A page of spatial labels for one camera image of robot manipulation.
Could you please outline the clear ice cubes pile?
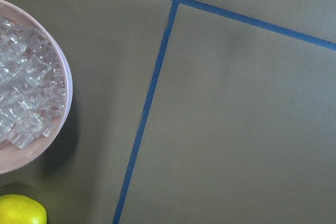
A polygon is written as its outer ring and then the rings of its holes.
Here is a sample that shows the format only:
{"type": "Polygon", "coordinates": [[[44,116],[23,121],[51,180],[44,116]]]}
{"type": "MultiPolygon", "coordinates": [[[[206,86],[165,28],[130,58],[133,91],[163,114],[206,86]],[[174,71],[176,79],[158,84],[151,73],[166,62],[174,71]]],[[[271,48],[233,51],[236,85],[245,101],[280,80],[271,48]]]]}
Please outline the clear ice cubes pile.
{"type": "Polygon", "coordinates": [[[41,30],[1,17],[1,141],[25,149],[48,137],[66,103],[65,78],[41,30]]]}

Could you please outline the pink bowl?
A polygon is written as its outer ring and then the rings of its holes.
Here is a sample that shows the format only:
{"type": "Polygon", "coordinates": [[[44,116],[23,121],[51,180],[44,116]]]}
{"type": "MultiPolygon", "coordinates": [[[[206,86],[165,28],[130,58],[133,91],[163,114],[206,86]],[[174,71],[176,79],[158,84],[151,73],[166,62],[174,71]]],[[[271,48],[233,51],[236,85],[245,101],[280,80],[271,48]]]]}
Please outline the pink bowl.
{"type": "Polygon", "coordinates": [[[32,143],[30,143],[24,150],[16,148],[8,141],[3,141],[1,143],[1,174],[6,174],[8,172],[15,171],[34,161],[55,140],[62,127],[64,126],[71,108],[73,97],[73,81],[68,61],[62,49],[59,47],[58,43],[54,40],[52,35],[34,17],[29,15],[21,8],[5,0],[1,0],[1,15],[9,18],[9,20],[19,25],[35,27],[41,30],[46,35],[60,60],[66,88],[66,103],[64,112],[62,116],[52,120],[52,122],[55,123],[56,126],[48,137],[42,136],[32,141],[32,143]]]}

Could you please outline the yellow lemon near bowl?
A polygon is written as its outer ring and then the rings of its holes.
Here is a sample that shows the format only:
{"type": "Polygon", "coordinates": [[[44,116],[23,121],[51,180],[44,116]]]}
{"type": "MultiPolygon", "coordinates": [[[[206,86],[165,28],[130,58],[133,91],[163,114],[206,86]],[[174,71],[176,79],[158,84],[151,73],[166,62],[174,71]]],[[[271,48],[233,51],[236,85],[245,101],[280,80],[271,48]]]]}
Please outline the yellow lemon near bowl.
{"type": "Polygon", "coordinates": [[[1,223],[47,223],[47,212],[39,202],[23,195],[1,196],[1,223]]]}

